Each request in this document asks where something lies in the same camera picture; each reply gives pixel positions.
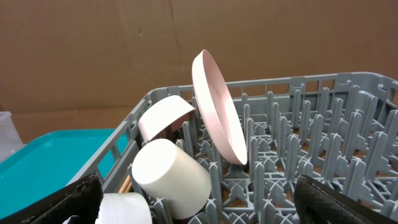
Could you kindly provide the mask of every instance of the brown wall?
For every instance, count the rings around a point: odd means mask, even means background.
[[[398,79],[396,0],[3,0],[0,107],[132,108],[190,84],[208,49],[227,81],[370,71]]]

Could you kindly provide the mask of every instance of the pink bowl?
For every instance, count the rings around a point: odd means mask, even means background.
[[[138,121],[138,127],[145,141],[150,141],[168,126],[171,131],[181,127],[189,119],[188,113],[195,108],[183,98],[174,95],[152,105]]]
[[[210,138],[230,163],[248,161],[241,123],[216,62],[203,50],[192,64],[192,81],[199,110]]]

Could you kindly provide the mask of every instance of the white mug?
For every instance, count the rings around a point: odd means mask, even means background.
[[[196,214],[211,192],[208,171],[167,139],[156,139],[138,152],[132,176],[150,196],[166,198],[176,219]]]
[[[152,215],[144,197],[138,193],[104,194],[96,224],[151,224]]]

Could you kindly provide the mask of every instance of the plastic dish rack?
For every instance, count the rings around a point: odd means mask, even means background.
[[[312,82],[313,91],[307,88]],[[289,91],[267,91],[275,84],[288,85]],[[212,189],[203,209],[187,222],[299,223],[293,194],[300,174],[398,220],[398,111],[393,104],[398,82],[357,72],[231,82],[228,88],[241,92],[234,104],[249,162],[228,164],[212,146],[197,110],[183,124],[177,145],[209,170]],[[262,94],[248,96],[251,88],[262,88]],[[150,91],[71,181],[98,172],[99,161],[111,151],[117,163],[103,177],[103,189],[117,191],[127,174],[132,179],[129,165],[146,144],[137,120],[159,100],[186,93],[197,109],[191,85]],[[120,155],[116,141],[123,133],[129,144]],[[164,198],[148,197],[133,179],[132,185],[148,201],[154,223],[173,222]]]

